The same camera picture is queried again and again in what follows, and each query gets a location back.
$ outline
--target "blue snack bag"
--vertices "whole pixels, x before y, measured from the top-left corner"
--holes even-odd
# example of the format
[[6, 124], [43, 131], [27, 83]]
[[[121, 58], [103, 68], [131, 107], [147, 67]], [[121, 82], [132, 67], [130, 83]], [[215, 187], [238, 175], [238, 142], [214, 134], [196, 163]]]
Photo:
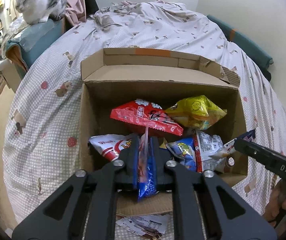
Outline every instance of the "blue snack bag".
[[155, 187], [155, 161], [153, 148], [149, 143], [148, 127], [142, 135], [138, 155], [138, 199], [157, 193]]
[[166, 148], [190, 171], [196, 171], [195, 147], [193, 137], [167, 143]]

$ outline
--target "yellow snack bag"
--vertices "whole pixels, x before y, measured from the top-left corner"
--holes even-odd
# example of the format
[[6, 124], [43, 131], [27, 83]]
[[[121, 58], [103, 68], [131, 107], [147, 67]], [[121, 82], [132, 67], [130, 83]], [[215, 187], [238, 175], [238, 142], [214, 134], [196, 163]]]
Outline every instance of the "yellow snack bag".
[[165, 112], [179, 124], [199, 130], [209, 128], [227, 113], [206, 96], [184, 98]]

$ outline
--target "red snack bag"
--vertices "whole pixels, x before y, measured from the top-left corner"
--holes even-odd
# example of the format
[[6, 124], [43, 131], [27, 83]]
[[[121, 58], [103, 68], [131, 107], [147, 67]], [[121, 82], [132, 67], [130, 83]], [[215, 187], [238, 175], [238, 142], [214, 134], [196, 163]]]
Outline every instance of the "red snack bag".
[[142, 99], [136, 99], [112, 109], [110, 117], [134, 124], [135, 127], [131, 126], [131, 129], [137, 133], [144, 133], [145, 127], [173, 133], [178, 136], [181, 136], [183, 133], [183, 128], [173, 121], [158, 104]]

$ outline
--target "metal screw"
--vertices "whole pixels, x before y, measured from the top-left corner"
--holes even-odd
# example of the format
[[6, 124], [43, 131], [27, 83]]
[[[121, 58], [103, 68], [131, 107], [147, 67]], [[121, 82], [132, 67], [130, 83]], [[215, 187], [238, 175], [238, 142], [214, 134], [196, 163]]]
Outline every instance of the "metal screw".
[[86, 171], [84, 170], [78, 170], [75, 172], [75, 176], [79, 178], [84, 177], [85, 175], [86, 175]]
[[167, 161], [166, 166], [168, 167], [175, 167], [177, 165], [176, 161]]
[[214, 177], [214, 172], [211, 170], [206, 170], [206, 171], [204, 171], [204, 176], [207, 178], [212, 178], [212, 177]]
[[113, 165], [116, 167], [120, 167], [124, 165], [124, 162], [122, 160], [115, 160], [113, 161]]

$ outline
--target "chip bag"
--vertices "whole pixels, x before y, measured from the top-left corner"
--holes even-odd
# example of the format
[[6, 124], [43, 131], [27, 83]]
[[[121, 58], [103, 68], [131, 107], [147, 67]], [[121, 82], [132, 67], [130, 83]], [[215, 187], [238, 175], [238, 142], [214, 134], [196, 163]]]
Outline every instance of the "chip bag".
[[112, 162], [119, 157], [121, 150], [130, 147], [134, 135], [133, 133], [127, 136], [118, 134], [98, 135], [89, 138], [88, 142], [94, 146], [99, 154]]
[[[110, 117], [134, 125], [130, 129], [140, 134], [144, 133], [146, 126], [178, 136], [183, 134], [183, 128], [173, 121], [158, 104], [142, 99], [136, 99], [112, 109]], [[160, 136], [153, 133], [153, 130], [149, 133], [151, 136]]]
[[155, 160], [150, 148], [148, 127], [140, 139], [138, 149], [138, 199], [157, 193], [155, 187]]
[[210, 155], [222, 146], [218, 135], [211, 136], [201, 131], [194, 131], [190, 137], [166, 144], [167, 149], [180, 159], [181, 164], [188, 170], [197, 172], [215, 169], [217, 160]]
[[227, 114], [206, 96], [184, 98], [165, 112], [179, 124], [198, 130], [209, 128]]

